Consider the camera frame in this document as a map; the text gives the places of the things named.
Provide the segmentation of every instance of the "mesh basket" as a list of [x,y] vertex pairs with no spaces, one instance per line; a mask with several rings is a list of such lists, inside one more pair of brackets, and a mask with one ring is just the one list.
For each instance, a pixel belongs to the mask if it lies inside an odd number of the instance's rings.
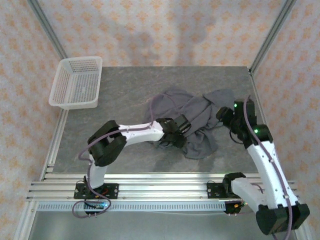
[[59,62],[49,104],[62,109],[88,109],[98,105],[102,58],[85,56]]

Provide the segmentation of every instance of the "gray marble surface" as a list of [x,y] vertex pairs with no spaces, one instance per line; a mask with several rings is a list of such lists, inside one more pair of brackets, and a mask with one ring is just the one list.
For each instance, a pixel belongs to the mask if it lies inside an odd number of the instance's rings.
[[[104,67],[98,106],[68,113],[53,171],[86,172],[88,163],[77,160],[77,154],[87,139],[109,120],[123,125],[142,123],[147,102],[169,86],[197,96],[225,88],[232,89],[236,98],[255,96],[248,70],[241,66]],[[262,123],[257,102],[256,115]],[[142,142],[124,148],[107,172],[257,172],[244,147],[231,141],[226,127],[216,128],[213,134],[218,150],[204,159],[187,159],[180,149]]]

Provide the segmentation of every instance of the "patterned wallpaper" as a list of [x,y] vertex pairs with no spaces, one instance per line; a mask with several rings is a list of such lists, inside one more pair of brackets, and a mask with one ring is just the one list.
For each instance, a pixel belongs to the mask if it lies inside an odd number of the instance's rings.
[[69,57],[104,66],[250,66],[284,0],[40,0]]
[[298,0],[254,76],[288,179],[320,235],[320,1]]
[[26,0],[0,4],[0,239],[13,238],[58,119],[48,99],[59,58]]

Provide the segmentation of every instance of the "gray cloth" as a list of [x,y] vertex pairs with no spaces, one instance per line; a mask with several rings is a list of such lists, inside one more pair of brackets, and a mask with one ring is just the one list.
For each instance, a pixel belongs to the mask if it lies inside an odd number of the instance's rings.
[[[175,119],[184,114],[191,122],[191,128],[185,134],[187,143],[182,150],[186,158],[202,159],[218,149],[212,133],[214,127],[220,124],[216,119],[217,111],[224,106],[233,109],[234,100],[231,89],[215,90],[198,97],[183,89],[171,87],[153,99],[152,114],[154,119]],[[144,120],[151,120],[149,108]]]

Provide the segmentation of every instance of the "cable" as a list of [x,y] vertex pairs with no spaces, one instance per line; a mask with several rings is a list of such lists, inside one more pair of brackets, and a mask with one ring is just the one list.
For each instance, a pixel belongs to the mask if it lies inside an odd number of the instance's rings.
[[[164,93],[157,94],[156,96],[154,96],[154,97],[152,98],[152,100],[151,100],[151,102],[150,102],[149,111],[150,111],[151,121],[150,121],[150,124],[149,124],[148,126],[138,127],[138,128],[129,128],[129,129],[119,129],[119,130],[115,130],[115,131],[109,132],[109,133],[107,133],[107,134],[105,134],[105,135],[97,138],[96,140],[94,140],[94,141],[91,142],[90,144],[88,144],[88,145],[78,154],[78,159],[79,159],[79,160],[81,160],[81,161],[88,161],[88,162],[89,162],[89,166],[88,166],[87,173],[86,173],[86,175],[87,175],[87,177],[86,177],[87,187],[88,187],[89,190],[90,190],[92,193],[94,193],[96,196],[99,196],[100,198],[107,200],[108,203],[109,203],[108,206],[107,206],[104,210],[102,210],[102,211],[100,211],[100,212],[98,212],[98,213],[95,212],[95,213],[94,213],[94,216],[95,216],[95,217],[98,216],[98,215],[104,214],[104,213],[111,207],[111,201],[110,201],[110,199],[109,199],[108,197],[106,197],[106,196],[104,196],[104,195],[102,195],[102,194],[100,194],[100,193],[97,193],[97,192],[96,192],[95,190],[93,190],[93,188],[91,187],[91,185],[90,185],[90,170],[91,170],[91,166],[94,164],[94,161],[92,161],[90,158],[82,157],[83,154],[84,154],[87,150],[89,150],[89,148],[91,148],[93,145],[95,145],[96,143],[98,143],[98,142],[101,141],[102,139],[105,139],[105,138],[107,138],[107,137],[109,137],[109,136],[111,136],[111,135],[118,134],[118,133],[122,133],[122,132],[143,131],[143,130],[149,129],[149,128],[153,125],[153,123],[154,123],[154,115],[153,115],[153,112],[152,112],[152,104],[153,104],[154,100],[155,100],[158,96],[167,96],[167,97],[173,102],[174,107],[177,109],[177,112],[180,114],[180,111],[179,111],[179,109],[178,109],[175,101],[174,101],[170,96],[168,96],[167,94],[164,94]],[[77,205],[77,204],[80,204],[80,203],[84,203],[84,204],[86,204],[86,205],[89,205],[89,204],[96,204],[97,201],[91,201],[91,200],[86,200],[86,199],[85,199],[85,200],[79,200],[79,201],[75,202],[75,203],[73,204],[73,206],[72,206],[72,210],[71,210],[71,211],[72,211],[73,216],[75,216],[76,218],[79,218],[79,219],[90,218],[90,217],[91,217],[91,214],[89,214],[89,215],[79,215],[79,214],[77,214],[77,213],[75,212],[76,205]]]
[[[252,127],[250,126],[250,123],[249,123],[249,120],[248,120],[248,114],[247,114],[247,102],[248,102],[248,99],[250,98],[250,95],[247,96],[243,102],[243,113],[244,113],[244,120],[245,120],[245,123],[246,123],[246,126],[248,127],[251,135],[254,137],[254,139],[257,141],[257,143],[259,144],[259,146],[262,148],[262,150],[264,151],[264,153],[267,155],[268,157],[268,160],[271,162],[278,178],[279,178],[279,181],[280,181],[280,184],[281,184],[281,187],[282,187],[282,190],[283,190],[283,193],[285,196],[289,196],[288,195],[288,192],[287,192],[287,189],[286,189],[286,185],[284,183],[284,180],[281,176],[281,173],[277,167],[277,165],[275,164],[275,161],[273,161],[273,158],[271,156],[271,154],[268,152],[268,150],[265,148],[265,146],[262,144],[262,142],[260,141],[260,139],[257,137],[257,135],[255,134],[254,130],[252,129]],[[289,239],[289,236],[290,236],[290,232],[291,232],[291,228],[292,228],[292,221],[293,221],[293,212],[292,212],[292,206],[291,206],[291,203],[290,203],[290,200],[289,198],[286,198],[286,203],[288,205],[288,211],[289,211],[289,221],[288,221],[288,228],[286,230],[286,234],[285,234],[285,237],[284,237],[284,240],[288,240]],[[275,236],[275,234],[272,234],[273,238],[275,240],[277,240],[277,237]]]
[[251,185],[257,186],[260,189],[261,193],[264,194],[262,187],[258,183],[251,183]]
[[232,137],[232,135],[231,135],[231,129],[230,129],[230,131],[229,131],[229,136],[230,136],[231,140],[234,141],[236,144],[241,144],[241,145],[244,144],[243,142],[236,141],[236,140]]

